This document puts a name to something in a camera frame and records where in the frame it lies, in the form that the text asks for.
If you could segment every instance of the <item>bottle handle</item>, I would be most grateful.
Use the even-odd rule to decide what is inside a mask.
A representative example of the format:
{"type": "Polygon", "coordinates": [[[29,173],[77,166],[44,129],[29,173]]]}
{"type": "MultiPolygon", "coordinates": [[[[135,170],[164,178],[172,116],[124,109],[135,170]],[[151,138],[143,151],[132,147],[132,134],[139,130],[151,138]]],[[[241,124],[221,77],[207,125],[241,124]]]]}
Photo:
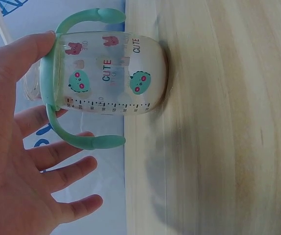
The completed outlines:
{"type": "Polygon", "coordinates": [[[124,22],[126,16],[123,12],[112,9],[88,9],[77,12],[66,18],[56,29],[56,33],[67,33],[74,25],[84,21],[99,21],[107,24],[119,24],[124,22]]]}
{"type": "MultiPolygon", "coordinates": [[[[70,28],[75,24],[84,21],[99,21],[107,24],[118,24],[124,22],[126,16],[121,11],[116,9],[106,8],[106,9],[89,9],[78,13],[75,13],[68,18],[66,18],[56,29],[57,38],[61,34],[67,33],[70,28]]],[[[56,43],[54,44],[52,50],[41,60],[40,66],[40,90],[43,102],[46,104],[47,115],[49,122],[53,130],[67,143],[70,145],[85,149],[109,149],[124,145],[126,139],[122,136],[99,136],[99,137],[81,137],[75,136],[66,132],[58,123],[56,117],[56,111],[60,110],[60,107],[56,105],[54,97],[54,84],[53,80],[56,81],[55,77],[58,76],[55,71],[54,66],[54,51],[56,43]]]]}

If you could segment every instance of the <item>sippy cup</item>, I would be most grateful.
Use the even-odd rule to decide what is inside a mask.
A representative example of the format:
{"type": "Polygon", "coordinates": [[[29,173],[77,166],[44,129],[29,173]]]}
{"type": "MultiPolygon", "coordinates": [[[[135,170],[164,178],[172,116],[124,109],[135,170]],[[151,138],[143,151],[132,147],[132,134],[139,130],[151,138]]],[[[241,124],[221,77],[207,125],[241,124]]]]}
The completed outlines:
{"type": "Polygon", "coordinates": [[[121,136],[72,135],[59,125],[56,111],[143,114],[156,107],[164,94],[166,61],[158,42],[117,31],[68,33],[83,21],[118,24],[124,20],[124,13],[110,8],[71,15],[58,26],[50,53],[34,64],[23,80],[27,97],[46,104],[53,130],[77,148],[113,148],[126,140],[121,136]]]}

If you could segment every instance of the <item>white cloth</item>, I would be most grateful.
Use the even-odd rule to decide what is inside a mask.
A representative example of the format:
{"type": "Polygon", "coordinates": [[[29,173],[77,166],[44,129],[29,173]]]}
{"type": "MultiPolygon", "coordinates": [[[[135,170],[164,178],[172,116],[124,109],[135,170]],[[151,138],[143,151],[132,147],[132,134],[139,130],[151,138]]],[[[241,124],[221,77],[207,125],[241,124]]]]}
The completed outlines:
{"type": "MultiPolygon", "coordinates": [[[[67,16],[83,9],[111,7],[121,11],[125,10],[125,0],[0,0],[0,5],[5,7],[5,23],[13,39],[31,33],[54,30],[67,16]]],[[[109,26],[103,23],[89,22],[80,23],[71,29],[73,32],[93,30],[123,31],[124,24],[109,26]]],[[[19,83],[15,111],[18,112],[38,104],[42,104],[42,102],[31,102],[25,99],[19,83]]],[[[73,134],[82,131],[92,131],[96,136],[124,134],[122,117],[71,111],[60,118],[60,123],[73,134]]],[[[38,134],[42,135],[33,134],[25,139],[26,148],[31,148],[36,143],[47,144],[60,140],[48,126],[42,128],[38,134]]],[[[54,193],[53,196],[60,202],[71,202],[97,193],[104,198],[104,205],[86,218],[59,226],[52,234],[125,235],[127,232],[124,148],[84,151],[61,163],[58,167],[71,164],[87,155],[93,155],[97,158],[98,169],[65,190],[54,193]]]]}

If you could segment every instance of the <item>wooden surface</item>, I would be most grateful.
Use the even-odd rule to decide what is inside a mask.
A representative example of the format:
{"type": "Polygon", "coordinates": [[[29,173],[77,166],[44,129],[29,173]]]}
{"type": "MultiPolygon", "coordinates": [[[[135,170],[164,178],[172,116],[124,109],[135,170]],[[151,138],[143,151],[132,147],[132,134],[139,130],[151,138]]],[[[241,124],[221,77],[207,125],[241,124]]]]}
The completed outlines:
{"type": "Polygon", "coordinates": [[[281,0],[127,0],[170,60],[126,118],[128,235],[281,235],[281,0]]]}

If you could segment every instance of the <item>human hand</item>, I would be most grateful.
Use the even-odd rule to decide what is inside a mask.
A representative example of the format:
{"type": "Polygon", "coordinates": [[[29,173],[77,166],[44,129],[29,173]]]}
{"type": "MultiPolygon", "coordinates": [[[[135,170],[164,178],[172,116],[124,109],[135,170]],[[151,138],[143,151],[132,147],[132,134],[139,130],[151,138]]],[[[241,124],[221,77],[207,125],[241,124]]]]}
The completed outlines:
{"type": "Polygon", "coordinates": [[[98,195],[72,203],[52,198],[51,193],[93,171],[97,161],[86,157],[40,173],[81,150],[63,141],[25,150],[23,138],[48,123],[46,109],[39,106],[14,115],[16,82],[50,51],[54,40],[52,32],[35,34],[0,48],[0,235],[48,235],[59,224],[89,215],[102,205],[98,195]]]}

